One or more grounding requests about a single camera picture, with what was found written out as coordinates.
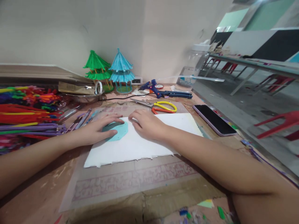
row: green panel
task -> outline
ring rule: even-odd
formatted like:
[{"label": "green panel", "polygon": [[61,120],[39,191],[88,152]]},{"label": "green panel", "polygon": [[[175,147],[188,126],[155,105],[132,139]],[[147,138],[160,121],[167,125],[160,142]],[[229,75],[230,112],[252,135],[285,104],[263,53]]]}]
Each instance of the green panel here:
[{"label": "green panel", "polygon": [[238,28],[240,22],[244,18],[247,11],[248,9],[243,9],[226,13],[218,27],[230,26],[230,29],[228,31],[235,31]]},{"label": "green panel", "polygon": [[295,0],[270,2],[258,8],[245,30],[270,30]]}]

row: plastic container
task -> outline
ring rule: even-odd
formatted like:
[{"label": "plastic container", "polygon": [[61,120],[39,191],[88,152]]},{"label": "plastic container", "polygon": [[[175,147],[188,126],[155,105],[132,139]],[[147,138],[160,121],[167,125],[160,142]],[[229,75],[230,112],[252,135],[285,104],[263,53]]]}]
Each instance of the plastic container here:
[{"label": "plastic container", "polygon": [[[187,65],[183,67],[180,76],[198,76],[205,60],[209,56],[208,50],[210,45],[207,44],[210,40],[206,40],[200,44],[193,44]],[[191,92],[196,79],[194,78],[178,78],[174,91]]]}]

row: teal paper shape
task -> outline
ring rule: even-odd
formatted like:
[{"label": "teal paper shape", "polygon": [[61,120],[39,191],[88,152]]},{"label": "teal paper shape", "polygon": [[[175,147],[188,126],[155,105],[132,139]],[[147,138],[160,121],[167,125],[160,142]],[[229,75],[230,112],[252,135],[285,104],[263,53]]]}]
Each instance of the teal paper shape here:
[{"label": "teal paper shape", "polygon": [[119,122],[113,122],[103,127],[102,132],[109,130],[117,130],[117,134],[106,139],[107,142],[113,142],[121,140],[128,133],[128,123],[121,124]]}]

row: hand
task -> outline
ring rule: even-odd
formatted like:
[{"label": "hand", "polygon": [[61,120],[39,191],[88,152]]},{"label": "hand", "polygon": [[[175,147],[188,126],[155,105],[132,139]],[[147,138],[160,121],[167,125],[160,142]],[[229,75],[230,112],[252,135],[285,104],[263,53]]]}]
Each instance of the hand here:
[{"label": "hand", "polygon": [[135,130],[143,137],[152,140],[163,140],[169,132],[170,126],[164,124],[152,112],[146,110],[135,110],[129,115]]},{"label": "hand", "polygon": [[117,134],[117,130],[109,130],[102,132],[103,127],[112,122],[124,123],[123,120],[119,119],[122,115],[110,114],[102,117],[101,119],[89,123],[84,127],[80,127],[77,130],[69,132],[64,136],[68,139],[69,143],[74,147],[92,145],[100,142],[106,138],[112,137]]}]

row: metal bowl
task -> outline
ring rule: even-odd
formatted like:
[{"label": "metal bowl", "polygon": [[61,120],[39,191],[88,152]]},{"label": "metal bowl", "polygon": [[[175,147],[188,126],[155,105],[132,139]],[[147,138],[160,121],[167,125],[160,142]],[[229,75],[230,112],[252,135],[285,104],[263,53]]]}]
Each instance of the metal bowl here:
[{"label": "metal bowl", "polygon": [[84,103],[84,104],[89,104],[89,103],[95,103],[98,102],[101,99],[102,94],[97,94],[97,95],[74,95],[74,94],[69,94],[69,93],[62,93],[68,97],[70,97],[72,100],[78,103]]}]

